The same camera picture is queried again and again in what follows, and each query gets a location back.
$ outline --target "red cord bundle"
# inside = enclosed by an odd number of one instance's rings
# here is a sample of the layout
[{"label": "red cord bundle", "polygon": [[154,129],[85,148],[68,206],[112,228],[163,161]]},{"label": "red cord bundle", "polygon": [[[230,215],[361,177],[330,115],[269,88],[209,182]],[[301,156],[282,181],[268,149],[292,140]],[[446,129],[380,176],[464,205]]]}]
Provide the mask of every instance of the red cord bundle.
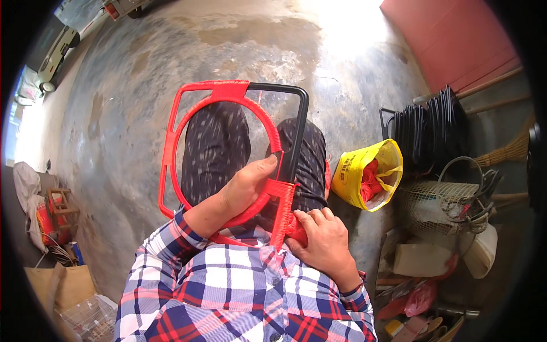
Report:
[{"label": "red cord bundle", "polygon": [[383,190],[382,185],[376,179],[378,174],[378,161],[373,159],[363,169],[363,179],[361,180],[361,197],[363,202],[367,203],[374,195]]}]

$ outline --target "stack of black metal frames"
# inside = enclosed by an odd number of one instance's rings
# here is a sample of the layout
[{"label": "stack of black metal frames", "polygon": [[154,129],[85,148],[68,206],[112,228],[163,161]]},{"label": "stack of black metal frames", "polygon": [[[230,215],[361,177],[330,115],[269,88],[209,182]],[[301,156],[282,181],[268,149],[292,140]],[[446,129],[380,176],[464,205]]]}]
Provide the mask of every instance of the stack of black metal frames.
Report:
[{"label": "stack of black metal frames", "polygon": [[407,106],[388,120],[404,158],[405,173],[438,175],[452,159],[469,155],[469,121],[447,85],[427,101],[427,109]]}]

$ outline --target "dark patterned pants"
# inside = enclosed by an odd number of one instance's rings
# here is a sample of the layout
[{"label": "dark patterned pants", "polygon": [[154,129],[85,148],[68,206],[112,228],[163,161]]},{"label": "dark patterned pants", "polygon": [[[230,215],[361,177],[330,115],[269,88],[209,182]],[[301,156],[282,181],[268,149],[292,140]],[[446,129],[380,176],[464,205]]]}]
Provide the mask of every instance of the dark patterned pants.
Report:
[{"label": "dark patterned pants", "polygon": [[[278,126],[281,146],[290,150],[296,131],[296,118]],[[241,105],[216,102],[199,110],[188,122],[182,161],[181,190],[195,206],[219,192],[249,160],[249,127]],[[296,188],[292,209],[310,211],[327,206],[325,195],[325,138],[319,128],[308,121],[296,170]],[[261,211],[268,219],[275,216],[276,204],[269,202]]]}]

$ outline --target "wooden stool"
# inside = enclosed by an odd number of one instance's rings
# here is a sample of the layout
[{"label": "wooden stool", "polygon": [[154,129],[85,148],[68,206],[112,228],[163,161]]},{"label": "wooden stool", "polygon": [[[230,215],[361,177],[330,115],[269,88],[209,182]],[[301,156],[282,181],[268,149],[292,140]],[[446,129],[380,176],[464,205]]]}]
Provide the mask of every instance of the wooden stool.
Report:
[{"label": "wooden stool", "polygon": [[[69,206],[68,195],[70,193],[70,189],[66,188],[49,188],[47,190],[47,200],[50,200],[53,203],[53,206],[49,209],[51,212],[51,222],[55,230],[78,227],[78,217],[80,216],[80,209]],[[60,194],[62,198],[61,202],[55,202],[53,194]],[[65,220],[65,224],[59,225],[60,217]]]}]

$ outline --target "shirt sleeve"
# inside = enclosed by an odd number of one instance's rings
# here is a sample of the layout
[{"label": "shirt sleeve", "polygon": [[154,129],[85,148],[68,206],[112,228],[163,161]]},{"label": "shirt sleeve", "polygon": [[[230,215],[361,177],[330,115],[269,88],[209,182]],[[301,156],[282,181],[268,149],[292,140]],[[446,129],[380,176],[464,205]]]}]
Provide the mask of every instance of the shirt sleeve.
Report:
[{"label": "shirt sleeve", "polygon": [[184,266],[182,260],[196,255],[207,242],[186,224],[182,209],[144,241],[135,253],[118,305],[115,341],[144,338],[144,332],[173,296]]},{"label": "shirt sleeve", "polygon": [[369,294],[365,289],[365,272],[359,272],[363,282],[349,292],[340,293],[342,305],[357,323],[365,335],[365,341],[377,341],[376,331],[374,330],[373,306],[370,304]]}]

